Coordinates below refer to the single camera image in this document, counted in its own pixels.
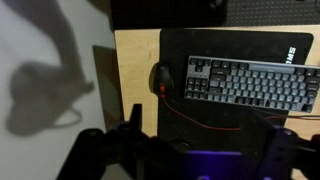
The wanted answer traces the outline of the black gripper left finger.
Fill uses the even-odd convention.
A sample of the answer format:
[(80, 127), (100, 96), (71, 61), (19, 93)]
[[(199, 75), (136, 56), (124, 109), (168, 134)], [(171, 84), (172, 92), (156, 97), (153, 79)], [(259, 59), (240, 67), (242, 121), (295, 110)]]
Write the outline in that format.
[(120, 121), (104, 133), (97, 128), (82, 130), (56, 180), (101, 180), (106, 168), (119, 164), (137, 178), (135, 146), (147, 136), (141, 131), (142, 105), (134, 104), (128, 121)]

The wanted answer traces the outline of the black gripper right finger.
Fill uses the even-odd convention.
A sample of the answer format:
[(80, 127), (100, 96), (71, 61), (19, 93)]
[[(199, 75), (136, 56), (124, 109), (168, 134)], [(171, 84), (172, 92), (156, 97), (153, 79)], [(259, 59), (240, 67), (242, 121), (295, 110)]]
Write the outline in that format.
[(291, 180), (298, 169), (308, 180), (320, 180), (320, 138), (310, 140), (296, 132), (272, 124), (260, 113), (250, 110), (245, 115), (245, 133), (258, 150), (255, 180)]

